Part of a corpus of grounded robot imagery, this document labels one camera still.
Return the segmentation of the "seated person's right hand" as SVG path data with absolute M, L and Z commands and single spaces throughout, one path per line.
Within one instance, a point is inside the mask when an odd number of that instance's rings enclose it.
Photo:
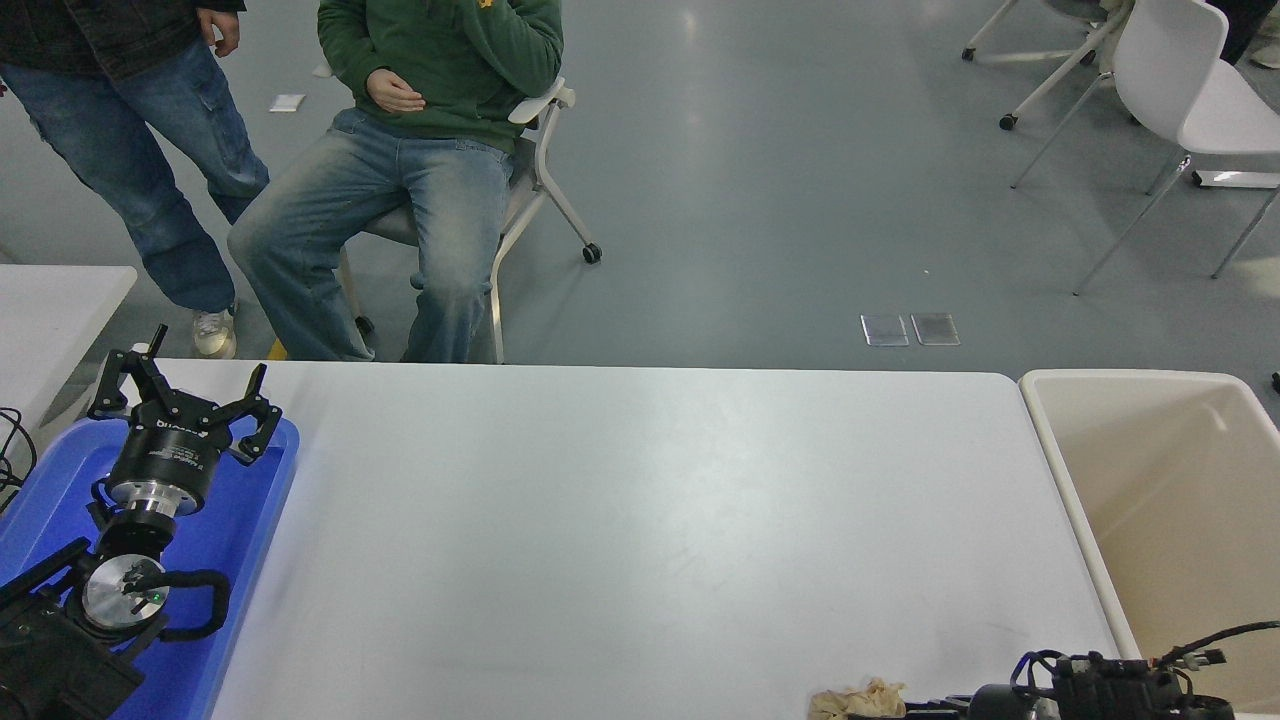
M 413 113 L 426 106 L 422 95 L 388 68 L 372 70 L 365 81 L 365 90 L 370 100 L 387 113 Z

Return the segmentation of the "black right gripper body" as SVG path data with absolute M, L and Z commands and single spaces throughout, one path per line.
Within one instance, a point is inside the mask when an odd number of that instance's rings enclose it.
M 1037 697 L 1016 685 L 987 684 L 969 700 L 968 717 L 974 720 L 1036 719 Z

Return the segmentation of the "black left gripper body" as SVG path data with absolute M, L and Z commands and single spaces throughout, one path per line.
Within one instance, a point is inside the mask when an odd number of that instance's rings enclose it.
M 108 475 L 108 492 L 114 501 L 128 501 L 147 486 L 166 486 L 180 501 L 205 501 L 229 446 L 230 423 L 218 421 L 212 411 L 173 416 L 138 405 L 131 410 L 131 430 Z

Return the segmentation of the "standing person's left hand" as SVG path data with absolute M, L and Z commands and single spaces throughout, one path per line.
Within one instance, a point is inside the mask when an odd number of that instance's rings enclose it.
M 196 17 L 204 42 L 216 58 L 229 56 L 239 47 L 241 23 L 238 12 L 219 12 L 197 6 Z

